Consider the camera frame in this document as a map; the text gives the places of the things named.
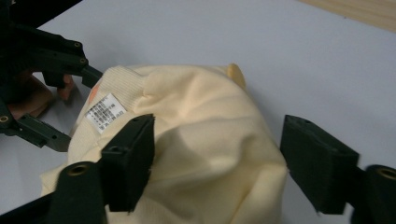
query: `white table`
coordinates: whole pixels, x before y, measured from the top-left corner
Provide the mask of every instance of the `white table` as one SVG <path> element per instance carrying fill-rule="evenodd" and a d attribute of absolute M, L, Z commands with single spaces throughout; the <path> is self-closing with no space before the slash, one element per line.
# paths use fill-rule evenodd
<path fill-rule="evenodd" d="M 279 143 L 285 114 L 310 119 L 361 154 L 360 167 L 396 159 L 396 34 L 291 1 L 84 0 L 41 29 L 83 43 L 90 64 L 237 63 Z M 87 97 L 57 101 L 43 120 L 68 133 Z M 0 213 L 39 196 L 38 175 L 62 153 L 0 136 Z M 283 220 L 317 216 L 289 178 Z"/>

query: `human hand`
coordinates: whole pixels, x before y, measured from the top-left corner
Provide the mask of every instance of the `human hand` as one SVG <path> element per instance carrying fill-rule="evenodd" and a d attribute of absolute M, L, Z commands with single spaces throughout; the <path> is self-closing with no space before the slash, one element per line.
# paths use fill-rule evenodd
<path fill-rule="evenodd" d="M 26 113 L 37 117 L 53 99 L 52 92 L 33 76 L 33 72 L 33 70 L 25 70 L 17 75 L 17 81 L 27 91 L 27 95 L 21 102 L 7 105 L 14 119 L 19 119 Z M 57 92 L 63 100 L 67 100 L 74 88 L 73 78 L 64 75 L 64 84 L 64 88 L 58 88 Z"/>

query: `black bracket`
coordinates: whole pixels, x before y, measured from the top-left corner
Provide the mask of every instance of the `black bracket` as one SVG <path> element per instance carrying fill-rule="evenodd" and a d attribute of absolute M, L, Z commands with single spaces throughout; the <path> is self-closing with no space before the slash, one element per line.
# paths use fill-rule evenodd
<path fill-rule="evenodd" d="M 53 13 L 48 11 L 49 14 L 39 19 L 38 23 L 35 21 L 37 26 L 77 2 L 79 1 L 67 0 L 60 4 L 47 0 L 19 0 L 10 7 L 10 1 L 0 1 L 0 133 L 17 135 L 37 147 L 47 146 L 56 151 L 67 151 L 69 136 L 28 114 L 15 120 L 8 111 L 7 104 L 17 103 L 26 96 L 25 88 L 16 79 L 16 75 L 26 69 L 41 71 L 48 86 L 59 88 L 64 87 L 64 74 L 82 77 L 82 84 L 89 88 L 101 78 L 102 72 L 89 66 L 80 42 L 18 23 L 29 23 L 20 19 L 23 17 L 21 11 L 32 11 L 31 6 L 59 4 Z"/>
<path fill-rule="evenodd" d="M 354 207 L 352 224 L 396 223 L 396 170 L 371 165 L 315 123 L 287 115 L 280 150 L 290 175 L 318 212 L 341 215 Z"/>
<path fill-rule="evenodd" d="M 154 117 L 131 119 L 102 149 L 99 162 L 64 168 L 55 192 L 0 216 L 0 223 L 104 224 L 112 212 L 134 211 L 154 160 Z"/>

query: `garment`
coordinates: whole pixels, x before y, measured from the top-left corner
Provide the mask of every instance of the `garment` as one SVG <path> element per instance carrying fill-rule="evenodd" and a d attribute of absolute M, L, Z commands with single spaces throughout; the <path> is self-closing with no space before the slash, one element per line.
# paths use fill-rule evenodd
<path fill-rule="evenodd" d="M 67 164 L 43 174 L 43 195 L 68 164 L 98 161 L 130 119 L 155 116 L 155 159 L 131 213 L 109 223 L 280 223 L 287 173 L 236 64 L 109 68 L 81 109 Z M 102 133 L 85 117 L 112 93 L 126 109 Z"/>

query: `care label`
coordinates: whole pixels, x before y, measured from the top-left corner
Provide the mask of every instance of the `care label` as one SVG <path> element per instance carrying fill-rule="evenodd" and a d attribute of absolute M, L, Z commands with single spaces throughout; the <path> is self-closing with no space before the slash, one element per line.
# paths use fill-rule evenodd
<path fill-rule="evenodd" d="M 105 98 L 94 105 L 85 114 L 85 117 L 91 121 L 99 133 L 102 133 L 113 120 L 123 115 L 125 112 L 126 110 L 116 97 L 109 93 Z"/>

